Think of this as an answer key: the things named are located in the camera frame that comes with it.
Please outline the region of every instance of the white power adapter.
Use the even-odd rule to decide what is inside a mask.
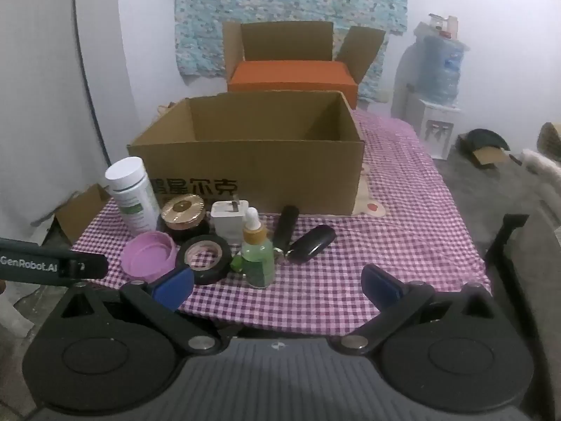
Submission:
[[[214,231],[230,245],[243,241],[243,217],[249,207],[247,201],[217,201],[210,209]]]

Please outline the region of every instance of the dropper bottle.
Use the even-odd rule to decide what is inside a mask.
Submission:
[[[240,251],[245,280],[253,288],[267,288],[275,280],[273,244],[267,239],[267,228],[259,221],[254,207],[247,209]]]

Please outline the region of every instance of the wall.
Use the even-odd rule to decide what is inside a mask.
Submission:
[[[159,104],[225,89],[224,82],[198,79],[187,85],[175,62],[174,0],[119,0],[124,53],[138,117],[147,125]],[[514,150],[534,147],[542,123],[561,120],[561,0],[409,0],[409,27],[391,35],[381,86],[393,89],[396,71],[414,43],[414,28],[428,13],[459,19],[459,35],[471,52],[462,69],[459,104],[464,129],[497,131]],[[394,112],[404,81],[399,74]],[[390,113],[390,105],[370,109]]]
[[[561,121],[561,0],[409,0],[409,30],[392,36],[381,80],[382,88],[399,85],[399,103],[392,106],[397,113],[403,78],[396,80],[396,71],[414,63],[414,58],[400,61],[428,13],[457,16],[459,37],[471,48],[458,96],[463,129],[492,129],[516,151],[535,147],[541,125]],[[389,113],[389,106],[372,108]]]
[[[128,76],[144,126],[161,104],[226,91],[220,78],[184,80],[175,60],[175,0],[119,0]]]
[[[128,79],[118,0],[76,0],[83,67],[103,143],[112,163],[144,128]]]

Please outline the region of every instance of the purple checkered tablecloth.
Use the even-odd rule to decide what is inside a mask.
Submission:
[[[233,273],[215,285],[195,287],[182,306],[185,312],[265,329],[341,335],[378,312],[360,287],[368,263],[404,282],[423,280],[442,291],[459,290],[470,281],[489,287],[451,194],[412,128],[360,111],[355,116],[366,142],[370,193],[388,214],[301,216],[294,239],[325,223],[337,232],[335,242],[307,264],[277,267],[276,281],[267,289],[250,288]],[[277,217],[263,218],[273,229]],[[110,201],[74,250],[105,254],[109,274],[99,283],[119,288],[127,281],[119,256],[130,239]]]

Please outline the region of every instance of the pink lid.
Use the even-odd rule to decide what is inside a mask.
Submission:
[[[124,246],[121,267],[130,278],[150,283],[175,267],[176,255],[177,246],[167,234],[145,232]]]

